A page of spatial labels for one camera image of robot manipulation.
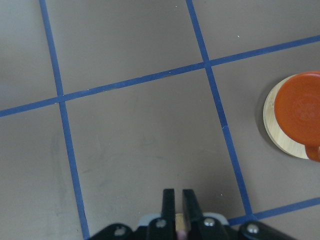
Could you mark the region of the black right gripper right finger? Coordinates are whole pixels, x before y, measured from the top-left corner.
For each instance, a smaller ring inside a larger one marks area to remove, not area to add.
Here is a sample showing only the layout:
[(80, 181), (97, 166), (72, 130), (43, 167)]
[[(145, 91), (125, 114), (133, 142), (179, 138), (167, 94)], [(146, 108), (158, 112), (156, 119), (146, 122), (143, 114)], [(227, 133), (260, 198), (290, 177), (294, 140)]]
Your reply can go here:
[(227, 219), (213, 212), (202, 212), (195, 192), (182, 191), (184, 223), (189, 240), (229, 240)]

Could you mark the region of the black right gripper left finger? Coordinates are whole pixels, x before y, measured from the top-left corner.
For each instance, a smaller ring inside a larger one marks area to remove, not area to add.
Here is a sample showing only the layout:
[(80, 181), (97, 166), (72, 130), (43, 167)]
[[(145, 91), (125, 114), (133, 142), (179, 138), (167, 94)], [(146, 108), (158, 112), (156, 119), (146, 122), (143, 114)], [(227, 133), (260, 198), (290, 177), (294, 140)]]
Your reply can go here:
[(173, 188), (163, 190), (160, 217), (154, 218), (147, 227), (148, 240), (175, 240), (176, 209)]

